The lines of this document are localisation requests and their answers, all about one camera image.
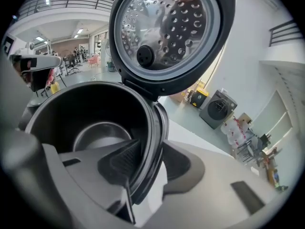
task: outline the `cardboard box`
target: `cardboard box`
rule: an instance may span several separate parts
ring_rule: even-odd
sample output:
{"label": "cardboard box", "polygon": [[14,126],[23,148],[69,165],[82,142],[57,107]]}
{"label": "cardboard box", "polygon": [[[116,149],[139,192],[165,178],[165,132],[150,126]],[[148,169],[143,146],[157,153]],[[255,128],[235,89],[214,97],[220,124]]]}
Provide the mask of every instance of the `cardboard box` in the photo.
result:
{"label": "cardboard box", "polygon": [[182,102],[183,99],[185,98],[185,96],[186,96],[186,90],[179,92],[177,94],[174,94],[174,95],[170,95],[170,98],[172,98],[178,102]]}

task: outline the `ceiling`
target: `ceiling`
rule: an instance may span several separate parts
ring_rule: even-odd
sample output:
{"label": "ceiling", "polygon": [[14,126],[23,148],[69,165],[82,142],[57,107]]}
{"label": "ceiling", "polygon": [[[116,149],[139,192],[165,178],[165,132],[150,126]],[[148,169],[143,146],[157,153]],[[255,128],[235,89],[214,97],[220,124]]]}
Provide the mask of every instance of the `ceiling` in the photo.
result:
{"label": "ceiling", "polygon": [[44,40],[58,40],[60,38],[74,38],[79,29],[83,31],[79,37],[89,37],[89,34],[106,25],[103,21],[94,20],[65,20],[55,21],[33,27],[17,35],[25,42],[40,43],[36,37],[42,37]]}

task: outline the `ceiling light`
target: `ceiling light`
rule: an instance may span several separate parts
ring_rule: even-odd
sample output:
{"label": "ceiling light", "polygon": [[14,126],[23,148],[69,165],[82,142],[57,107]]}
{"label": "ceiling light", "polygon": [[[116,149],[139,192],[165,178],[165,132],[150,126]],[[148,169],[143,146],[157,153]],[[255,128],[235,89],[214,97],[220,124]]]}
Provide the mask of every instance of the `ceiling light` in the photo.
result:
{"label": "ceiling light", "polygon": [[50,5],[50,0],[46,0],[46,4],[47,4],[47,5]]}

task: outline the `box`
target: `box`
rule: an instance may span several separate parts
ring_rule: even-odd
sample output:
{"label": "box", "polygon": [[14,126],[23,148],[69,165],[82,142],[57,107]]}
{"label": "box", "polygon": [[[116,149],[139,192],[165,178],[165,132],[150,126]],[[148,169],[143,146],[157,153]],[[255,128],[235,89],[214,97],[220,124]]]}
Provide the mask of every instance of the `box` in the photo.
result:
{"label": "box", "polygon": [[177,94],[174,94],[174,95],[170,95],[170,98],[172,98],[178,102],[182,102],[183,99],[185,98],[185,96],[186,96],[186,90],[179,92]]}
{"label": "box", "polygon": [[200,108],[205,99],[209,96],[209,93],[204,89],[197,88],[197,91],[193,94],[191,98],[191,104],[196,108]]}

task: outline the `rice cooker lid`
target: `rice cooker lid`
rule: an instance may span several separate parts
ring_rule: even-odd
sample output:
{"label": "rice cooker lid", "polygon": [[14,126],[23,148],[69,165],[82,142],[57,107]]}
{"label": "rice cooker lid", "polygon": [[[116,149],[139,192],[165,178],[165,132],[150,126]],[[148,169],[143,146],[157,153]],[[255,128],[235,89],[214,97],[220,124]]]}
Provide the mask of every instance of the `rice cooker lid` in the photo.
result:
{"label": "rice cooker lid", "polygon": [[223,47],[234,11],[235,0],[115,0],[109,42],[123,83],[151,98],[185,90]]}

